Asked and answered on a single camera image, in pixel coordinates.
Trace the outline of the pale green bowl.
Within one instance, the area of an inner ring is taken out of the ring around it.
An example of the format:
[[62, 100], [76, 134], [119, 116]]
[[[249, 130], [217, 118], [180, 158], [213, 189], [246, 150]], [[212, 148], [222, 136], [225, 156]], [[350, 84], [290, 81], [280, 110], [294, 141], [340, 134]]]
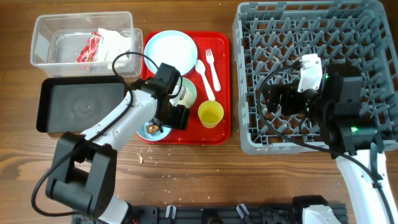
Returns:
[[170, 99], [173, 106], [184, 105], [186, 108], [191, 108], [197, 98], [197, 89], [195, 85], [187, 78], [182, 79], [182, 89], [178, 97]]

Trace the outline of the brown food scraps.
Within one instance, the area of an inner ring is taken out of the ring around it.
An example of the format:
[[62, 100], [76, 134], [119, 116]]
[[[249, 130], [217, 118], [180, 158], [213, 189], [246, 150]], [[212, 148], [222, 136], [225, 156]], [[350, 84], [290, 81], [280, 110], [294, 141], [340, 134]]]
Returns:
[[146, 126], [146, 132], [148, 134], [155, 134], [160, 131], [160, 128], [157, 124], [148, 124]]

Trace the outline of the yellow plastic cup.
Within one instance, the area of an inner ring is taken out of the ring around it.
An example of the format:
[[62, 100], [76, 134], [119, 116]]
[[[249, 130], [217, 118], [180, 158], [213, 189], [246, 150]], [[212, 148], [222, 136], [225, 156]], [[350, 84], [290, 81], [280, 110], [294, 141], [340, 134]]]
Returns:
[[214, 128], [223, 119], [224, 108], [217, 101], [204, 101], [198, 107], [198, 117], [205, 128]]

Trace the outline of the light blue bowl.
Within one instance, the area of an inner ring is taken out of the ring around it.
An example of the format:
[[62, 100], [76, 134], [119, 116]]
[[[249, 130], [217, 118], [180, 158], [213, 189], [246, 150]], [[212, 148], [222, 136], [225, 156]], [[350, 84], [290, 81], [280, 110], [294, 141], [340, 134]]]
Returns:
[[167, 137], [170, 134], [171, 130], [171, 128], [168, 128], [166, 126], [162, 126], [162, 128], [159, 128], [158, 125], [149, 121], [146, 122], [137, 131], [137, 134], [141, 139], [146, 141], [160, 141]]

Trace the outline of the white plastic spoon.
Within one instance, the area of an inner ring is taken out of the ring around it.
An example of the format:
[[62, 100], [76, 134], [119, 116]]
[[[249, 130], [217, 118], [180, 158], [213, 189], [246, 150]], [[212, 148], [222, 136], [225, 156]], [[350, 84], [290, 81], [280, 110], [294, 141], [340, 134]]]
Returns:
[[211, 89], [211, 86], [210, 86], [210, 84], [209, 84], [209, 82], [207, 80], [207, 77], [205, 75], [205, 71], [206, 71], [205, 65], [199, 59], [195, 62], [195, 70], [196, 70], [197, 73], [200, 74], [200, 76], [202, 78], [202, 81], [203, 81], [203, 84], [204, 84], [204, 87], [205, 87], [205, 91], [206, 91], [206, 95], [207, 95], [208, 99], [210, 101], [215, 101], [216, 100], [215, 94], [213, 93], [213, 91]]

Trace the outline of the white plastic fork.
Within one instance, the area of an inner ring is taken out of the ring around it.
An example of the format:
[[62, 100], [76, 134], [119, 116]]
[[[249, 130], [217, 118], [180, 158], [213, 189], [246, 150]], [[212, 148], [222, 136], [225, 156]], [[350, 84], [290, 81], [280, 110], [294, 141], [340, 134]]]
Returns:
[[206, 49], [205, 53], [206, 53], [206, 61], [208, 62], [210, 69], [211, 69], [211, 75], [212, 75], [214, 89], [215, 89], [215, 91], [219, 92], [219, 91], [221, 91], [221, 84], [220, 84], [220, 80], [218, 78], [218, 74], [216, 72], [215, 58], [214, 58], [213, 52], [211, 49]]

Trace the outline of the light blue plate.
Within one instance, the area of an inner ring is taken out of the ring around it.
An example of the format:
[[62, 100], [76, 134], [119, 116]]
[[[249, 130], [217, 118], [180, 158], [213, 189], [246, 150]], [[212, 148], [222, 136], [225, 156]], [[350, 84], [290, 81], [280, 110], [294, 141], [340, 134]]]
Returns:
[[165, 30], [151, 37], [144, 47], [144, 55], [159, 67], [166, 63], [186, 75], [198, 59], [198, 49], [193, 39], [184, 32]]

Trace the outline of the white napkin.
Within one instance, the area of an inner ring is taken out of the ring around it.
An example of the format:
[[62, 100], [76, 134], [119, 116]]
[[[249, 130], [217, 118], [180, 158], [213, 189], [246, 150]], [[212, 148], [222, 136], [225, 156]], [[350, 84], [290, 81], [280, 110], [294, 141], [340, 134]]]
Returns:
[[99, 28], [100, 41], [95, 56], [96, 62], [112, 62], [118, 55], [130, 51], [131, 38], [114, 30]]

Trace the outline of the white rice pile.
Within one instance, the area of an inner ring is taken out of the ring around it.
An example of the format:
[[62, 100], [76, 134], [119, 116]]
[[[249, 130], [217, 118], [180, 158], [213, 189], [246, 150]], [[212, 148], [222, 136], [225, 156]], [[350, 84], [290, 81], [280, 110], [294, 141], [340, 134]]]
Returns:
[[180, 104], [184, 105], [186, 108], [190, 108], [195, 102], [193, 94], [190, 90], [185, 90], [183, 98], [180, 100]]

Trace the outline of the red snack wrapper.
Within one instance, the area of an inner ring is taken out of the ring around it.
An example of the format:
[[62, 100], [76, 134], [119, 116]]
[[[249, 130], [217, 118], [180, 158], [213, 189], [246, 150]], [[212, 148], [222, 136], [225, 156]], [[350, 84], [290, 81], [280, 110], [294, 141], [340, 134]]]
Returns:
[[82, 48], [80, 54], [77, 56], [77, 62], [93, 62], [98, 51], [98, 46], [101, 40], [101, 34], [93, 31], [90, 34], [85, 46]]

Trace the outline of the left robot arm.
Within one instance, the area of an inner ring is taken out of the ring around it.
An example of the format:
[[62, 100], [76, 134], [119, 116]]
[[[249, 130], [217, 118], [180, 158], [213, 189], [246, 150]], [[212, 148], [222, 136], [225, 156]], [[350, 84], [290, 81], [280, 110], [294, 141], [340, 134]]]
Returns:
[[44, 175], [48, 198], [105, 223], [135, 223], [132, 205], [114, 195], [120, 150], [146, 122], [185, 129], [188, 108], [178, 103], [182, 82], [138, 80], [107, 116], [81, 134], [65, 132], [58, 140], [52, 166]]

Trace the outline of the grey dishwasher rack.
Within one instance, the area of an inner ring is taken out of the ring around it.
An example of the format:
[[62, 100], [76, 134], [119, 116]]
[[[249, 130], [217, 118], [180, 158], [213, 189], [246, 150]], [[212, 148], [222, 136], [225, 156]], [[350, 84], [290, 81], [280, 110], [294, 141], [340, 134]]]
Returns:
[[288, 84], [284, 70], [298, 57], [317, 54], [323, 65], [347, 63], [362, 71], [361, 115], [376, 120], [385, 149], [397, 149], [397, 52], [379, 1], [243, 2], [233, 22], [238, 71], [241, 149], [249, 155], [296, 154], [299, 141], [322, 146], [317, 124], [302, 115], [268, 113], [258, 105], [263, 80]]

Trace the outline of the black waste tray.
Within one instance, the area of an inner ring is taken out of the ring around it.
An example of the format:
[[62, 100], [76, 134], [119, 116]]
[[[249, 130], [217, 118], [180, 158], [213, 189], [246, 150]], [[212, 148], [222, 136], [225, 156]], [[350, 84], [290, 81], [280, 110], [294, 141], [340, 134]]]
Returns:
[[44, 80], [37, 130], [41, 133], [80, 132], [94, 126], [124, 98], [123, 80], [114, 75]]

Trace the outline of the food scrap on table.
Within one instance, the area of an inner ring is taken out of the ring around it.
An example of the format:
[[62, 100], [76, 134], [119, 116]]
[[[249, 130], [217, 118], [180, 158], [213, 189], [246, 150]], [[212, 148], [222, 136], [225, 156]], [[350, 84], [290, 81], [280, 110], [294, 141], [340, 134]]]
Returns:
[[144, 162], [144, 158], [140, 154], [138, 155], [138, 161], [139, 161], [140, 164], [142, 164]]

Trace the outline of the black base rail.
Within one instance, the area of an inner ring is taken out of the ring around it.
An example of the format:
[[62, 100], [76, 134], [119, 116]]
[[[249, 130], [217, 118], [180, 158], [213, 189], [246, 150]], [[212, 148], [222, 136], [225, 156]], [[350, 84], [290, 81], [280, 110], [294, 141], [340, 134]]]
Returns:
[[[252, 223], [300, 223], [293, 206], [280, 203], [263, 206], [248, 206]], [[133, 208], [136, 223], [141, 224], [196, 224], [207, 223], [209, 218], [219, 218], [223, 223], [244, 223], [235, 207], [178, 207], [175, 218], [166, 217], [165, 207], [137, 206]]]

